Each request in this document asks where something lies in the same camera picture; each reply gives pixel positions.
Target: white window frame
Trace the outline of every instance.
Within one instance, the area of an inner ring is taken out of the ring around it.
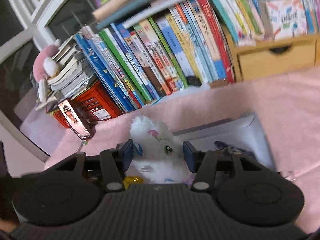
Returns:
[[[55,41],[48,24],[68,0],[8,0],[24,31],[0,46],[0,64],[21,48],[33,41],[39,51]],[[26,138],[0,111],[0,125],[28,151],[45,162],[48,156]]]

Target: drawer handle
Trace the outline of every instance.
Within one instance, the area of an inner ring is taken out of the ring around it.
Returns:
[[[272,49],[270,49],[270,51],[274,54],[282,54],[282,53],[285,53],[286,51],[288,51],[291,47],[292,47],[292,45],[283,46],[283,47],[279,47],[279,48],[272,48]]]

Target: photo of man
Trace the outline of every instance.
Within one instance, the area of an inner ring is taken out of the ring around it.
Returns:
[[[64,116],[68,120],[68,123],[73,128],[73,130],[78,134],[78,136],[83,138],[83,137],[90,135],[88,130],[83,126],[83,124],[79,120],[78,116],[73,112],[69,102],[64,101],[61,104],[63,104],[63,105],[61,106],[59,104],[60,109],[62,108],[61,110],[62,110]]]

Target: green embroidered eye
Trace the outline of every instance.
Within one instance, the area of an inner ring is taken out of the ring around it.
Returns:
[[[164,152],[165,152],[165,154],[170,155],[170,153],[172,153],[173,150],[172,150],[172,148],[170,147],[170,145],[165,145],[165,146],[164,146]]]

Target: red plastic crate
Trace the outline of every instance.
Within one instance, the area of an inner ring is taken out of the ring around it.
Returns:
[[[73,102],[77,106],[80,114],[83,115],[85,119],[88,119],[89,122],[108,120],[122,114],[120,109],[111,100],[100,81],[97,81],[88,91],[74,98]],[[103,119],[94,115],[95,112],[101,111],[102,109],[105,109],[111,117]],[[65,128],[70,128],[69,123],[60,110],[55,111],[53,116]]]

